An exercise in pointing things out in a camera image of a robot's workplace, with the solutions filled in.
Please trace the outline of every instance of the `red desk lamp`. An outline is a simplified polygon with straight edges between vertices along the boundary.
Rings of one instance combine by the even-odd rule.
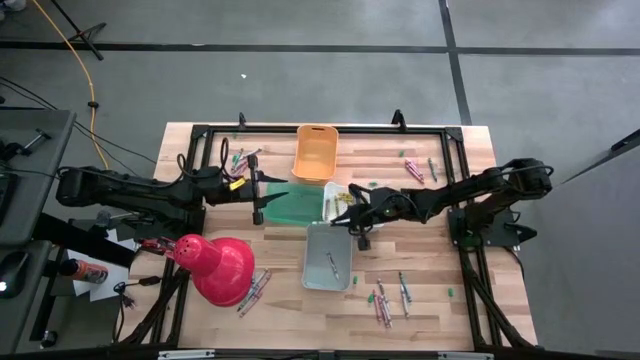
[[[185,235],[166,255],[191,271],[196,289],[213,305],[233,306],[249,292],[255,259],[242,240]]]

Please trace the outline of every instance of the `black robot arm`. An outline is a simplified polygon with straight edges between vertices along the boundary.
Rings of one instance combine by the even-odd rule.
[[[448,206],[491,194],[464,208],[465,227],[477,231],[490,224],[494,216],[520,200],[539,199],[551,191],[549,175],[553,169],[536,159],[515,159],[504,166],[486,169],[479,175],[439,189],[365,189],[356,184],[349,191],[356,204],[332,220],[346,226],[352,235],[363,236],[375,224],[396,220],[426,223]]]
[[[184,221],[184,211],[198,211],[203,200],[211,205],[252,202],[254,224],[262,223],[261,209],[270,201],[287,193],[260,197],[259,182],[286,182],[271,178],[257,170],[255,155],[247,158],[251,178],[231,178],[217,166],[208,166],[193,174],[183,174],[168,183],[134,177],[94,167],[63,167],[56,199],[70,207],[93,204],[113,206],[152,216],[168,223]]]

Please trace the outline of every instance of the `gray plastic tray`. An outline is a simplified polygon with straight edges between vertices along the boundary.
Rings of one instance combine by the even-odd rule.
[[[323,223],[309,225],[302,286],[316,290],[347,290],[351,283],[352,249],[353,238],[346,227]],[[335,278],[327,252],[331,253],[336,265],[338,279]]]

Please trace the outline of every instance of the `concrete floor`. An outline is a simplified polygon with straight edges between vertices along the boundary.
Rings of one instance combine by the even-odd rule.
[[[104,42],[446,44],[437,0],[60,3],[81,27],[107,22],[98,35]],[[55,9],[44,5],[71,34]],[[640,47],[634,16],[640,3],[634,0],[450,0],[449,8],[458,46]],[[9,39],[58,41],[32,6],[0,23],[0,40]],[[400,108],[413,124],[461,123],[446,54],[104,52],[102,62],[88,52],[81,56],[101,106],[96,131],[150,157],[158,152],[166,122],[235,121],[239,111],[248,121],[388,123]],[[539,158],[556,168],[555,184],[640,125],[639,57],[460,55],[460,64],[471,120],[490,127],[498,162]],[[69,52],[3,49],[0,75],[76,111],[78,121],[88,124],[87,84]],[[3,88],[0,95],[14,105],[31,105]],[[113,153],[139,174],[153,173],[148,162]],[[63,164],[100,166],[90,142],[77,134]],[[86,218],[96,208],[63,208],[50,199],[46,210]],[[580,324],[563,323],[562,329],[573,330],[557,333],[559,321],[572,321],[561,316],[572,308],[562,274],[550,276],[553,264],[535,241],[524,246],[522,258],[540,344],[594,352]],[[60,305],[57,319],[71,318],[74,326],[65,325],[58,348],[108,343],[114,305],[100,307],[109,315],[92,323],[91,331],[83,315],[94,312],[95,304],[80,297]]]

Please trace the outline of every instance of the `black floor line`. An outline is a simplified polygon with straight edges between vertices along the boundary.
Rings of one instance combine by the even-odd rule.
[[[148,52],[306,52],[306,53],[391,53],[446,54],[446,46],[385,46],[385,45],[235,45],[235,44],[149,44],[95,42],[100,51]],[[76,50],[89,50],[84,43],[73,43]],[[4,49],[68,50],[65,43],[0,41]]]
[[[156,44],[95,42],[101,51],[148,52],[310,52],[310,53],[395,53],[459,55],[527,56],[640,56],[640,48],[524,48],[482,46],[408,46],[408,45],[240,45],[240,44]],[[73,43],[77,50],[89,50]],[[64,43],[48,41],[0,40],[0,49],[67,50]]]
[[[447,48],[456,48],[456,38],[453,34],[453,25],[451,23],[451,14],[447,0],[439,0],[440,16],[442,17],[442,27],[444,29],[444,39],[447,42]],[[464,90],[464,81],[462,80],[462,69],[460,69],[460,59],[454,51],[449,52],[449,64],[451,65],[451,76],[453,78],[453,91],[456,94],[456,102],[458,103],[458,112],[460,113],[460,122],[462,125],[471,125],[471,113],[469,111],[469,103],[467,102],[467,93]]]

